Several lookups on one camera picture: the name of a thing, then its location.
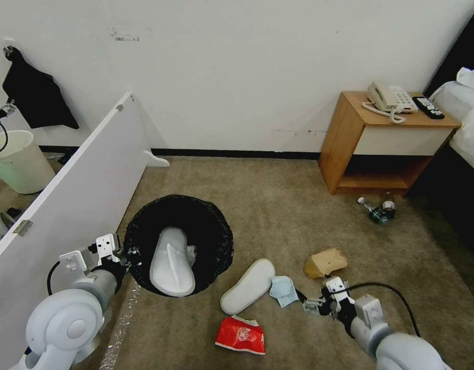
black headboard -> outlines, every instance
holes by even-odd
[[[454,81],[461,67],[474,69],[474,14],[428,84],[424,95],[430,96],[443,83]]]

black jacket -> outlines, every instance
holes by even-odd
[[[6,48],[12,62],[2,88],[14,100],[31,128],[65,125],[79,128],[53,77],[29,65],[15,47]]]

telephone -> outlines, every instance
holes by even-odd
[[[389,120],[395,124],[406,121],[406,118],[397,116],[397,113],[413,113],[418,110],[410,94],[399,86],[387,86],[372,82],[367,88],[367,98],[370,102],[362,103],[363,108],[389,117]]]

white slipper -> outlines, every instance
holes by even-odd
[[[151,283],[161,292],[173,297],[191,294],[196,287],[194,273],[187,260],[187,241],[178,228],[164,229],[149,269]]]
[[[261,258],[254,262],[237,284],[221,296],[220,306],[227,315],[236,315],[259,299],[271,287],[276,270],[270,260]]]

trash can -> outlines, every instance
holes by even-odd
[[[0,178],[20,194],[32,194],[43,190],[55,176],[55,172],[33,140],[33,134],[25,130],[8,131],[9,141],[0,152]],[[0,147],[6,137],[0,134]]]
[[[144,289],[165,295],[151,283],[149,268],[160,233],[167,227],[181,229],[187,245],[195,246],[191,295],[208,288],[232,264],[233,233],[218,207],[186,195],[167,195],[145,205],[125,233],[124,255],[132,262],[129,271]]]

